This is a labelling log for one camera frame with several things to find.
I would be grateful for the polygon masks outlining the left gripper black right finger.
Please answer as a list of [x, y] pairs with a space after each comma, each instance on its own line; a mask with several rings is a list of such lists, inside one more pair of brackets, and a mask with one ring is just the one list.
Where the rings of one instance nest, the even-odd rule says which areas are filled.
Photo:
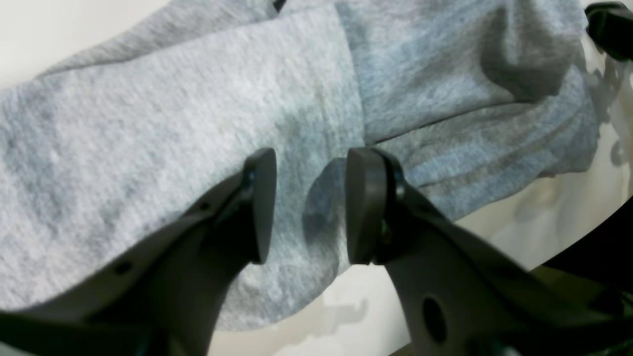
[[561, 298], [497, 248], [447, 219], [375, 148], [346, 158], [353, 265], [383, 265], [416, 356], [623, 356], [632, 318]]

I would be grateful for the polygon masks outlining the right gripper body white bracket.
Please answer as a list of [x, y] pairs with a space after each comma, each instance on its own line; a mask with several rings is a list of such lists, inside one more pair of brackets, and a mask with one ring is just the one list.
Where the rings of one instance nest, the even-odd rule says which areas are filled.
[[617, 61], [633, 60], [633, 13], [624, 3], [593, 3], [585, 14], [586, 32], [597, 47]]

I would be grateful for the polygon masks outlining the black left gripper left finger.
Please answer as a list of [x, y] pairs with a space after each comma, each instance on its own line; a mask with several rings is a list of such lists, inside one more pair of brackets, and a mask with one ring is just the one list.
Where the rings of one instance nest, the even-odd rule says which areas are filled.
[[35, 356], [205, 356], [231, 283], [267, 259], [276, 181], [275, 151], [257, 150], [81, 284], [2, 312], [1, 342]]

